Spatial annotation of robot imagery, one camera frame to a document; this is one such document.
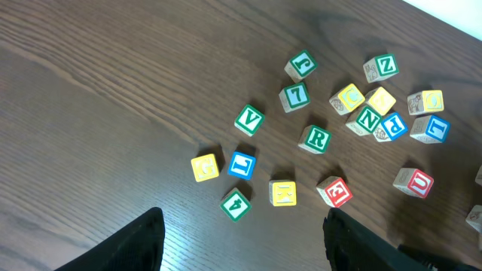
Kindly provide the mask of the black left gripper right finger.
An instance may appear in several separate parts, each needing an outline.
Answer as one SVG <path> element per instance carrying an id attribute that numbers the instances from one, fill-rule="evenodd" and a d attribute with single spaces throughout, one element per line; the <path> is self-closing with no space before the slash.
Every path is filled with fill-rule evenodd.
<path id="1" fill-rule="evenodd" d="M 399 245 L 390 245 L 338 208 L 323 222 L 326 257 L 336 271 L 431 271 L 477 268 L 447 257 Z"/>

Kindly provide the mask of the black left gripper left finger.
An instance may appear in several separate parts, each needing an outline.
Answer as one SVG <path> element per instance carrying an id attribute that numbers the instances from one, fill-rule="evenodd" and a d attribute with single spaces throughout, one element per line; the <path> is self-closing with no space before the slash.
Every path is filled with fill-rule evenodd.
<path id="1" fill-rule="evenodd" d="M 162 209 L 153 207 L 57 271 L 159 271 L 164 239 Z"/>

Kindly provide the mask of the red A block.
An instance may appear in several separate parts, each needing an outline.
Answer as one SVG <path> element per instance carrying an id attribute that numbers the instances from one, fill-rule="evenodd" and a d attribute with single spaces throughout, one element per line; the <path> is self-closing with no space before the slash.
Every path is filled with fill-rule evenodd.
<path id="1" fill-rule="evenodd" d="M 476 231 L 482 233 L 482 205 L 475 205 L 468 213 L 465 221 Z"/>

